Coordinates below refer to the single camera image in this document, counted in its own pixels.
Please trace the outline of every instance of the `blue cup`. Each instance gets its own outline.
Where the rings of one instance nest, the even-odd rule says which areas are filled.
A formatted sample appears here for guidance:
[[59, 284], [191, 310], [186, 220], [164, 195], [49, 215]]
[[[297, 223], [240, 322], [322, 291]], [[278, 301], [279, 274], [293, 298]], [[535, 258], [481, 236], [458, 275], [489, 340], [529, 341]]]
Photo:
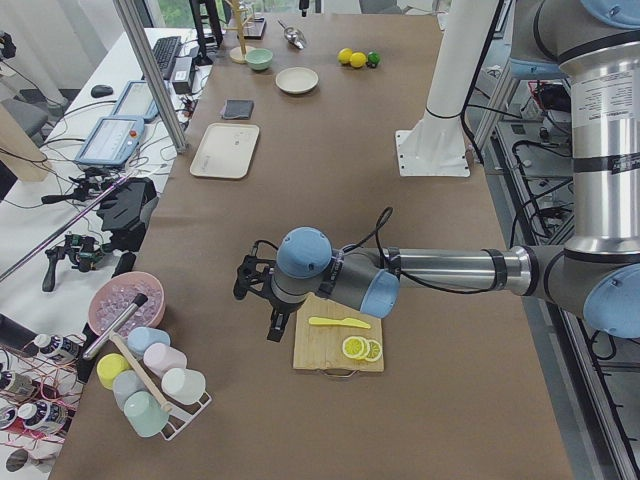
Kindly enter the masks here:
[[111, 389], [120, 410], [124, 410], [124, 405], [131, 395], [136, 392], [147, 391], [144, 382], [140, 380], [138, 374], [133, 370], [127, 370], [118, 375], [113, 381]]
[[127, 347], [138, 359], [154, 343], [164, 343], [171, 346], [171, 337], [164, 330], [150, 327], [137, 327], [131, 330], [127, 337]]

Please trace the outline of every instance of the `wooden cutting board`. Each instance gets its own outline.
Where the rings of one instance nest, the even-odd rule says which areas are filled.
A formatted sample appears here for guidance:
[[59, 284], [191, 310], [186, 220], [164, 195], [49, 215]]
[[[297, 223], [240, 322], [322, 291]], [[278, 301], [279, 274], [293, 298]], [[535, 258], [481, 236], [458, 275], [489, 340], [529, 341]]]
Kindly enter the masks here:
[[[358, 318], [370, 324], [371, 328], [312, 326], [309, 325], [309, 317], [326, 317], [336, 320], [347, 317]], [[351, 335], [374, 339], [382, 345], [382, 321], [331, 300], [322, 300], [313, 294], [309, 295], [297, 313], [293, 368], [328, 371], [384, 371], [384, 346], [383, 355], [376, 362], [352, 360], [342, 354], [342, 341]]]

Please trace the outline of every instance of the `computer mouse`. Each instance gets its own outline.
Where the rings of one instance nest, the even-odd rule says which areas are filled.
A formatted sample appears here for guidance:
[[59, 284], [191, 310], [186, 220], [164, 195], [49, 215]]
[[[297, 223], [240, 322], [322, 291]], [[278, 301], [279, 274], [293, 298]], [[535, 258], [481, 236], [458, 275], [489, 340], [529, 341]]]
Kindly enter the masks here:
[[113, 93], [113, 88], [109, 85], [95, 85], [91, 89], [91, 96], [93, 98], [106, 97], [107, 95], [111, 95]]

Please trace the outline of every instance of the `green lime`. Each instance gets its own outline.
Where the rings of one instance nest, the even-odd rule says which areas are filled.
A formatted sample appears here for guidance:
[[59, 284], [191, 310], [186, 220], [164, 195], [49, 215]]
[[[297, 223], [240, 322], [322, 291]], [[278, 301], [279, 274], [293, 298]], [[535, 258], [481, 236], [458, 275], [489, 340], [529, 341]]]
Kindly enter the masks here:
[[380, 54], [378, 52], [369, 52], [367, 55], [367, 67], [376, 68], [380, 63]]

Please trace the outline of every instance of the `green bowl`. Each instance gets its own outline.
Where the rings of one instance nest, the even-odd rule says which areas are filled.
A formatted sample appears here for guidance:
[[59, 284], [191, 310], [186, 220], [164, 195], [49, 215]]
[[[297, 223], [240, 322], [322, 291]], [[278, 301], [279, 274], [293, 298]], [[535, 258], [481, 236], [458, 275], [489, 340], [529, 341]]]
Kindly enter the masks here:
[[259, 72], [260, 70], [269, 68], [273, 60], [273, 52], [266, 48], [254, 48], [247, 52], [244, 59], [247, 61], [247, 65], [249, 65], [251, 70]]

